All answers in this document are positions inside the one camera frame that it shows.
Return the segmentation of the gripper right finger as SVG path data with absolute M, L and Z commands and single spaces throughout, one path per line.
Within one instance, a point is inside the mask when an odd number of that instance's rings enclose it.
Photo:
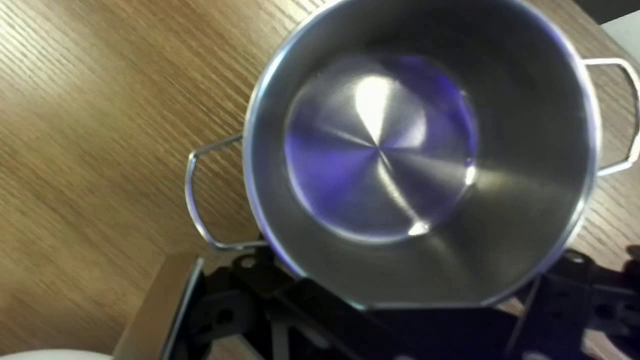
M 583 351 L 587 330 L 640 360 L 640 245 L 627 248 L 622 269 L 604 268 L 574 249 L 518 293 L 524 311 L 505 360 L 595 360 Z

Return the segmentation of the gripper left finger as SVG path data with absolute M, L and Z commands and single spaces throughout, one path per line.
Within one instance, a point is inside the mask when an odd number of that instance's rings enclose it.
M 207 360 L 238 337 L 259 360 L 365 360 L 340 320 L 358 312 L 267 250 L 204 273 L 204 259 L 167 256 L 114 349 L 114 360 Z

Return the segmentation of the white rounded object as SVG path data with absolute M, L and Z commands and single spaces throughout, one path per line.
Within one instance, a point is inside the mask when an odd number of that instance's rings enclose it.
M 50 348 L 0 355 L 0 360 L 114 360 L 114 358 L 110 354 L 94 351 Z

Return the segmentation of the white flat object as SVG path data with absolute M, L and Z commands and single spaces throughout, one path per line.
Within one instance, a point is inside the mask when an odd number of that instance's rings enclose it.
M 600 27 L 622 48 L 640 59 L 640 9 L 605 22 Z

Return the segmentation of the black object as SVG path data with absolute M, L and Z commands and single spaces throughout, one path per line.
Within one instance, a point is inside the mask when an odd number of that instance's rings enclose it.
M 603 25 L 640 10 L 640 0 L 573 0 L 590 18 Z

